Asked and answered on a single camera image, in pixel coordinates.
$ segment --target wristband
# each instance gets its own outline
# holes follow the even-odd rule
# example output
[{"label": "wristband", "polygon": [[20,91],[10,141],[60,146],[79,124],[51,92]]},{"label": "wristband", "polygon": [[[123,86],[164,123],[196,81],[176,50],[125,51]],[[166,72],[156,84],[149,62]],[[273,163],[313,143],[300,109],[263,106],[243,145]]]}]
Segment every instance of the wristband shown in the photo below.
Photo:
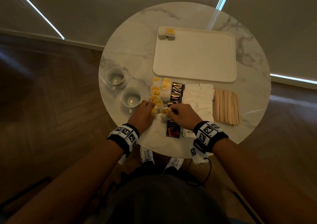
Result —
[{"label": "wristband", "polygon": [[194,133],[197,139],[194,140],[193,145],[203,154],[212,153],[212,148],[217,141],[228,138],[219,126],[208,121],[199,122],[194,128]]},{"label": "wristband", "polygon": [[123,124],[114,129],[108,136],[107,140],[113,140],[121,147],[126,157],[137,145],[140,137],[139,131],[131,124]]}]

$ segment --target white tray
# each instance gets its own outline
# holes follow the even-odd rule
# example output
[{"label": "white tray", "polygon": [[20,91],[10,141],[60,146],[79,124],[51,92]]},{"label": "white tray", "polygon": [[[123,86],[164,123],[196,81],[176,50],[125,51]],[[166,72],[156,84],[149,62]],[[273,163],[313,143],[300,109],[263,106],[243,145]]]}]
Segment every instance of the white tray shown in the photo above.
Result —
[{"label": "white tray", "polygon": [[175,40],[160,40],[157,35],[155,74],[221,82],[236,79],[236,47],[232,33],[173,29]]}]

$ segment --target teacup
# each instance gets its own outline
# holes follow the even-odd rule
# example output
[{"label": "teacup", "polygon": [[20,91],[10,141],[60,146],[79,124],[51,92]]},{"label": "teacup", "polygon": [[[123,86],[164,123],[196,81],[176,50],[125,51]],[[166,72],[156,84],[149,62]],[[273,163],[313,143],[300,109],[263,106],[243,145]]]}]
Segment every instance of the teacup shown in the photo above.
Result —
[{"label": "teacup", "polygon": [[105,72],[105,82],[113,91],[124,88],[124,71],[119,67],[111,67]]},{"label": "teacup", "polygon": [[127,88],[121,94],[121,102],[124,106],[130,108],[129,113],[132,114],[133,108],[142,102],[142,94],[137,88]]}]

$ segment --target hand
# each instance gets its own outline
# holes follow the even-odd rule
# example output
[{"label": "hand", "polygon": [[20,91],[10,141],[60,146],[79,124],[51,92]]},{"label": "hand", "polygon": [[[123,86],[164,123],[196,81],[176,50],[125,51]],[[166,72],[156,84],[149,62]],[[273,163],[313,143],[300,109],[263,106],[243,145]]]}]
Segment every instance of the hand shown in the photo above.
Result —
[{"label": "hand", "polygon": [[202,122],[203,120],[197,115],[190,104],[172,104],[170,106],[171,110],[177,110],[177,114],[172,111],[167,110],[167,114],[181,127],[193,131],[195,126]]},{"label": "hand", "polygon": [[133,125],[140,135],[152,125],[155,117],[151,115],[151,110],[154,106],[153,102],[142,101],[140,107],[133,112],[128,120],[128,124]]}]

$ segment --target stack of wooden stirrers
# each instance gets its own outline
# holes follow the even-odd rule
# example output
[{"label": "stack of wooden stirrers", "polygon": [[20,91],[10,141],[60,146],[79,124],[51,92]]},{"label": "stack of wooden stirrers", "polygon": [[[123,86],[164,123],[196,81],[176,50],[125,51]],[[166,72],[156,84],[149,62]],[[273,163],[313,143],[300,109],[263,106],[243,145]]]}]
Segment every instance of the stack of wooden stirrers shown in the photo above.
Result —
[{"label": "stack of wooden stirrers", "polygon": [[215,90],[214,120],[230,125],[240,124],[238,97],[235,92]]}]

